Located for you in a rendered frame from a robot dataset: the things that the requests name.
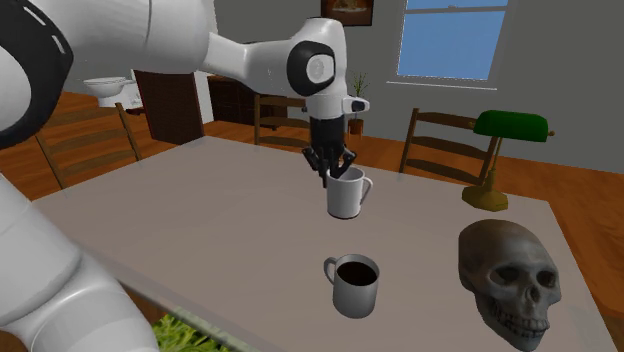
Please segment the dark wooden cabinet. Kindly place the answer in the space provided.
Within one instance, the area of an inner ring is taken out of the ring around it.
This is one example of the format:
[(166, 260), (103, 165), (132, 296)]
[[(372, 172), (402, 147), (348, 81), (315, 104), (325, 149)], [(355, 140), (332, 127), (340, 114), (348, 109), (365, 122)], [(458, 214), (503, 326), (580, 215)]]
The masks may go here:
[(226, 77), (208, 76), (207, 81), (215, 120), (254, 125), (255, 91)]

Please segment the green banker's lamp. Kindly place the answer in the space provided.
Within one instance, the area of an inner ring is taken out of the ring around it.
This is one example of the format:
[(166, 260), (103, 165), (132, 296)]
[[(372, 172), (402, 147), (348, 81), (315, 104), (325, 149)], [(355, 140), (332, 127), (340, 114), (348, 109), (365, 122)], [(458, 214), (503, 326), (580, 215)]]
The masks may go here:
[(491, 168), (481, 186), (467, 186), (462, 191), (462, 200), (477, 209), (497, 212), (508, 208), (508, 198), (494, 188), (496, 166), (503, 139), (531, 142), (546, 142), (556, 134), (549, 129), (548, 121), (537, 114), (501, 110), (482, 112), (471, 124), (473, 132), (496, 137), (495, 153)]

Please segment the grey mug with coffee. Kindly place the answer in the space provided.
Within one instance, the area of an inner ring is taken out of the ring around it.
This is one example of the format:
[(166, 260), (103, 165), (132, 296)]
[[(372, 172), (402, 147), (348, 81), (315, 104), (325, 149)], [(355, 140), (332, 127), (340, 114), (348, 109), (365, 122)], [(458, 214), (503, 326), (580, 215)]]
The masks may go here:
[(380, 277), (379, 267), (372, 259), (360, 254), (328, 257), (323, 271), (333, 285), (332, 302), (340, 314), (361, 319), (372, 313)]

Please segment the dark framed wall picture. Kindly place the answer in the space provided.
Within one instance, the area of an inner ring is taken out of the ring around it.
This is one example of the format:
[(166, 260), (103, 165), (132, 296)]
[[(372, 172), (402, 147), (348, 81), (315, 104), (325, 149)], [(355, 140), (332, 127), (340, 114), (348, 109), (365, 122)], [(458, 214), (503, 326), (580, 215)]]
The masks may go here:
[(321, 16), (344, 26), (371, 26), (374, 0), (320, 0)]

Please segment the potted plant in brown pot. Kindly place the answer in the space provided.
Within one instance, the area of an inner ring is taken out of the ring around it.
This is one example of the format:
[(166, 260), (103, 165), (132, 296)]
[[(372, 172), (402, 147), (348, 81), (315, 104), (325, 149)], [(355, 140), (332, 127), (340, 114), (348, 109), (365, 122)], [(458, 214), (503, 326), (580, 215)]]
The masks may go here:
[[(367, 74), (362, 72), (353, 73), (352, 86), (355, 96), (363, 98), (363, 93), (369, 86), (369, 83), (367, 82)], [(362, 138), (363, 120), (360, 119), (357, 114), (354, 114), (354, 116), (348, 121), (347, 130), (348, 136), (357, 135), (359, 138)]]

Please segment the grey skull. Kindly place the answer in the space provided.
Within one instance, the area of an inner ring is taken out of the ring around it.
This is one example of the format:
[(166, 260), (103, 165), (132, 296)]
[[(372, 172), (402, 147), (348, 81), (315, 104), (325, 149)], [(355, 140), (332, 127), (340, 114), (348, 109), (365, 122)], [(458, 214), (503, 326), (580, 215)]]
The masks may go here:
[(484, 219), (458, 236), (458, 275), (483, 322), (521, 352), (533, 352), (550, 328), (548, 309), (561, 298), (559, 271), (525, 227)]

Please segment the grey dining table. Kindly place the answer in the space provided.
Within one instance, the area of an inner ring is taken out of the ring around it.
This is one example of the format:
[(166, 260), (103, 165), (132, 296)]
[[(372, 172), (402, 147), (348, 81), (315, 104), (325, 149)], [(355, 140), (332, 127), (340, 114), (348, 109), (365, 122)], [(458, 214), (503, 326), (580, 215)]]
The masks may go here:
[[(156, 304), (260, 352), (516, 352), (458, 277), (484, 217), (457, 184), (369, 168), (352, 220), (328, 215), (296, 153), (204, 137), (40, 198), (35, 207)], [(370, 315), (332, 302), (328, 257), (380, 270)]]

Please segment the white-framed window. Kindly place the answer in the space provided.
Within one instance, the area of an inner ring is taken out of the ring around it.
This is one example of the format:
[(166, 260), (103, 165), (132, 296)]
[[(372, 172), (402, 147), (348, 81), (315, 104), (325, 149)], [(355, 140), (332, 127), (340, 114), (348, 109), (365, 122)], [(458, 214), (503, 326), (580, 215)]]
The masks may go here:
[(390, 81), (494, 91), (515, 0), (402, 0)]

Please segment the green leafy plant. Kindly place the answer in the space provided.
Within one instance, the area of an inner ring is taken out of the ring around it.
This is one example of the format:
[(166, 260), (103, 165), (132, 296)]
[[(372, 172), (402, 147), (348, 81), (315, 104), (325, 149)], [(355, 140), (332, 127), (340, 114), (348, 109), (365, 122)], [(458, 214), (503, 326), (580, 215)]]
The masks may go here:
[(170, 315), (155, 322), (152, 330), (160, 352), (232, 352)]

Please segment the white toilet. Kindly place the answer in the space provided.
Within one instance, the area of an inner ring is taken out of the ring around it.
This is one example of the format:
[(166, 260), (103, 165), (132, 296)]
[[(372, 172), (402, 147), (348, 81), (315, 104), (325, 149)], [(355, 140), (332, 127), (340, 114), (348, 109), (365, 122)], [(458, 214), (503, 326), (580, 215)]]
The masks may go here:
[(126, 77), (104, 77), (83, 81), (88, 94), (98, 99), (100, 107), (114, 107), (117, 103), (125, 109), (143, 106), (138, 85)]

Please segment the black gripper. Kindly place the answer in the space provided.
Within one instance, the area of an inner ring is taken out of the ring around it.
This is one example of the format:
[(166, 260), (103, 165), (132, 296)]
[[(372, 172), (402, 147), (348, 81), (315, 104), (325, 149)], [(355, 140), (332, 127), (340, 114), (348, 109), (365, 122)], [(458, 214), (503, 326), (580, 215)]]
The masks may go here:
[(327, 187), (327, 167), (331, 162), (331, 176), (342, 176), (357, 157), (357, 153), (344, 147), (344, 117), (333, 119), (310, 118), (311, 147), (302, 150), (311, 169), (318, 173), (322, 186)]

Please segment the white mug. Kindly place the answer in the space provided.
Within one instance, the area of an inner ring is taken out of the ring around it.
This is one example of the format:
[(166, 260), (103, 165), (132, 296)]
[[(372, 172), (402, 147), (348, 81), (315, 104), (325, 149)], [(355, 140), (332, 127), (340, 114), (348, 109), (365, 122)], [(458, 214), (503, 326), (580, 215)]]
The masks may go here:
[(327, 212), (343, 220), (357, 217), (373, 185), (361, 168), (349, 167), (340, 177), (327, 172)]

